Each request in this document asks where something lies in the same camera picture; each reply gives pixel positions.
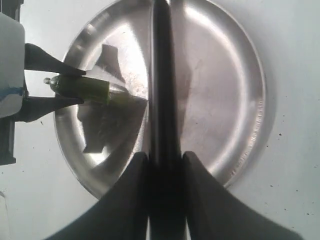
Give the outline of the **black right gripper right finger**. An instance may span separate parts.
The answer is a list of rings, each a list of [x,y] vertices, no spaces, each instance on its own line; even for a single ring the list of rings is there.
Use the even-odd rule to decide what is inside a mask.
[[[196,154],[183,154],[186,216],[193,240],[300,240],[302,237],[257,213],[206,170]]]

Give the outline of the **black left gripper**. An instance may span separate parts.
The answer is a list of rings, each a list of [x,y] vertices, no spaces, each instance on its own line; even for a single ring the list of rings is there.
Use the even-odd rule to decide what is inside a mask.
[[[24,69],[68,76],[85,76],[86,71],[67,65],[42,48],[25,43],[20,24],[23,0],[0,2],[0,164],[16,163],[14,157],[14,115],[22,108],[26,93]],[[83,104],[80,98],[27,97],[23,100],[23,121],[33,122],[57,110]]]

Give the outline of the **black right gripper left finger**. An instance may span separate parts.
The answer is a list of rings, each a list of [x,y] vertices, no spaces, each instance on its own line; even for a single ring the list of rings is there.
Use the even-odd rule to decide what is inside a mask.
[[[114,186],[50,240],[144,240],[147,233],[148,158],[136,153]]]

